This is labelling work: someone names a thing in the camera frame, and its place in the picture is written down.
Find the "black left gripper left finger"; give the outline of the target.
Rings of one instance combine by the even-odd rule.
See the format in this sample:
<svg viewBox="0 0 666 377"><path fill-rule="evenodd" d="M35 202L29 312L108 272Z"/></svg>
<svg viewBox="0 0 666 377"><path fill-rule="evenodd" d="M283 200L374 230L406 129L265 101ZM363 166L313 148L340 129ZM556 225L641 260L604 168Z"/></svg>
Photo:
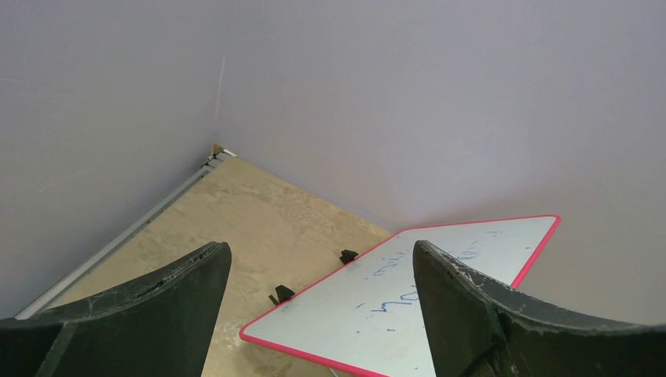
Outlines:
<svg viewBox="0 0 666 377"><path fill-rule="evenodd" d="M1 322L4 376L199 376L232 264L211 242L95 295Z"/></svg>

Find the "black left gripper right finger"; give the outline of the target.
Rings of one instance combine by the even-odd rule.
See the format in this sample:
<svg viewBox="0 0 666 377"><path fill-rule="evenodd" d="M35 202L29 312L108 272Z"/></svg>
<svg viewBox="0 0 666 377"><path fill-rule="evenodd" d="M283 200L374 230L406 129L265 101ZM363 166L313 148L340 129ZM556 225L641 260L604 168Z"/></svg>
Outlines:
<svg viewBox="0 0 666 377"><path fill-rule="evenodd" d="M412 265L439 376L662 376L664 325L594 317L526 295L416 242Z"/></svg>

